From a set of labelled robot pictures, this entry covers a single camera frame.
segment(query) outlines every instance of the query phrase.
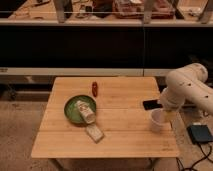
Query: floor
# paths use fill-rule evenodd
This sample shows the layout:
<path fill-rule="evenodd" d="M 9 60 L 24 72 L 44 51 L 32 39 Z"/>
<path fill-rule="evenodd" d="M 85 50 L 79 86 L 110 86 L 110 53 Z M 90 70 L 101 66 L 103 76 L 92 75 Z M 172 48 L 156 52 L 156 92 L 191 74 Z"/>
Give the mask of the floor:
<path fill-rule="evenodd" d="M 8 91 L 1 92 L 0 171 L 56 171 L 49 160 L 30 157 L 49 92 L 19 91 L 13 100 L 11 100 Z M 191 144 L 185 126 L 192 121 L 202 121 L 202 123 L 208 124 L 210 130 L 213 131 L 213 117 L 203 118 L 200 114 L 194 117 L 194 115 L 187 114 L 183 115 L 184 118 L 181 117 L 182 115 L 175 118 L 172 125 L 181 151 L 180 160 L 185 167 L 188 167 L 201 158 L 202 154 L 197 146 Z M 142 171 L 149 164 L 148 159 L 63 159 L 59 161 L 64 167 L 73 171 Z M 213 165 L 204 161 L 196 168 L 200 171 L 210 171 L 213 169 Z M 176 159 L 162 159 L 154 170 L 178 171 Z"/>

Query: black phone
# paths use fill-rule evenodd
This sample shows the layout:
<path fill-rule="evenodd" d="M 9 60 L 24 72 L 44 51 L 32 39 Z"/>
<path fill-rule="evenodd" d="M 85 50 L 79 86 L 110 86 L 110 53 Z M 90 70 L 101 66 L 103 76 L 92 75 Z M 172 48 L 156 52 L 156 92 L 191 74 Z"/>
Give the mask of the black phone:
<path fill-rule="evenodd" d="M 162 108 L 162 105 L 158 103 L 158 100 L 146 100 L 143 101 L 143 106 L 145 110 L 151 110 L 155 108 Z"/>

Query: white cup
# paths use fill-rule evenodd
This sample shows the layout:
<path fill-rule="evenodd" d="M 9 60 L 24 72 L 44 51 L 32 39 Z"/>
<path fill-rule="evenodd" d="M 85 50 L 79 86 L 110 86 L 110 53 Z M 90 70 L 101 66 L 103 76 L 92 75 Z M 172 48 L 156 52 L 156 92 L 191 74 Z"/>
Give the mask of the white cup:
<path fill-rule="evenodd" d="M 161 108 L 156 108 L 151 113 L 150 130 L 159 133 L 165 125 L 165 116 Z"/>

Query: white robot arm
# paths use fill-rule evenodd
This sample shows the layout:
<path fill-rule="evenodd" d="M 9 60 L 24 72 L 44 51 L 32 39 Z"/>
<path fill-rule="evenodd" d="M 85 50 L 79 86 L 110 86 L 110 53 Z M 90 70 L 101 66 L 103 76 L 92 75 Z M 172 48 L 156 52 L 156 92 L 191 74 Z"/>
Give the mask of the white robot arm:
<path fill-rule="evenodd" d="M 207 78 L 207 69 L 199 63 L 169 72 L 166 76 L 167 88 L 161 93 L 159 103 L 164 110 L 174 111 L 187 99 L 199 109 L 213 115 L 213 89 L 204 84 Z"/>

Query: green plate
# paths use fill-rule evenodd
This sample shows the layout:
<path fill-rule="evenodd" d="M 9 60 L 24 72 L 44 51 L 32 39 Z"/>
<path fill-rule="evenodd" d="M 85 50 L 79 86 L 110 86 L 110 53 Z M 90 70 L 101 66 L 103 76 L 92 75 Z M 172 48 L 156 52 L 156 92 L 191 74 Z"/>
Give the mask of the green plate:
<path fill-rule="evenodd" d="M 85 124 L 86 122 L 83 120 L 78 108 L 75 106 L 75 104 L 78 100 L 89 103 L 89 106 L 92 109 L 92 111 L 94 113 L 96 112 L 95 101 L 89 96 L 79 95 L 79 96 L 72 97 L 70 100 L 68 100 L 68 102 L 66 103 L 66 105 L 64 107 L 64 113 L 71 122 L 76 123 L 76 124 L 80 124 L 80 123 Z"/>

